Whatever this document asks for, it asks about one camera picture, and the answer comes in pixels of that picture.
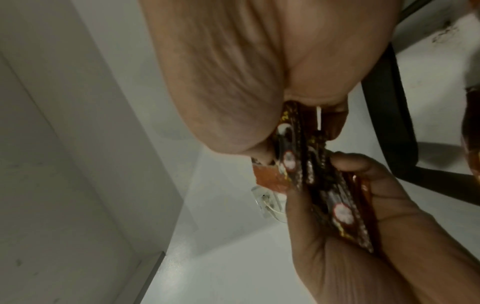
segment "hand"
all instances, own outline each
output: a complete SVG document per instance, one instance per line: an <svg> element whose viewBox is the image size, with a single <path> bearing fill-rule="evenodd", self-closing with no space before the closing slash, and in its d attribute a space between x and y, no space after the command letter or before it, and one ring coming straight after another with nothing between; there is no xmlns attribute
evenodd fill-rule
<svg viewBox="0 0 480 304"><path fill-rule="evenodd" d="M286 100L322 107L330 139L347 94L389 42L401 0L140 0L171 97L212 150L269 163Z"/></svg>
<svg viewBox="0 0 480 304"><path fill-rule="evenodd" d="M370 180L383 259L317 225L305 192L288 193L295 269L317 303L478 303L480 266L413 203L382 165L362 155L334 154L339 170Z"/></svg>

